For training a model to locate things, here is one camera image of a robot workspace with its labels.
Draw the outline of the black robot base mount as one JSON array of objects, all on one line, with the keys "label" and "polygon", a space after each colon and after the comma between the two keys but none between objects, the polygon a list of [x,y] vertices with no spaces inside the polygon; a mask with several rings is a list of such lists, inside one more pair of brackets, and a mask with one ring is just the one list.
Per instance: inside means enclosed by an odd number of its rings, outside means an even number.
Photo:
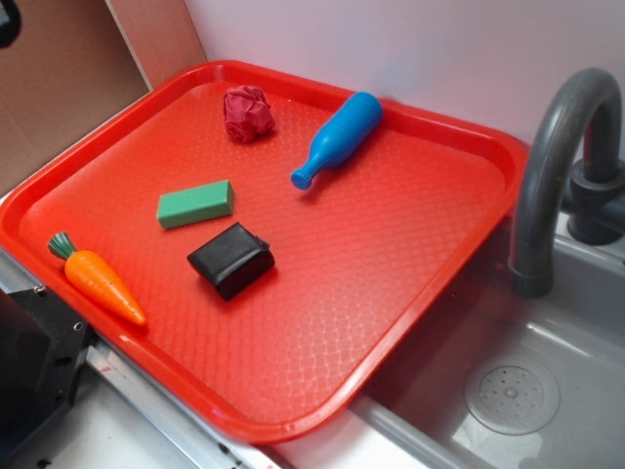
[{"label": "black robot base mount", "polygon": [[92,336],[54,291],[1,294],[1,466],[73,406]]}]

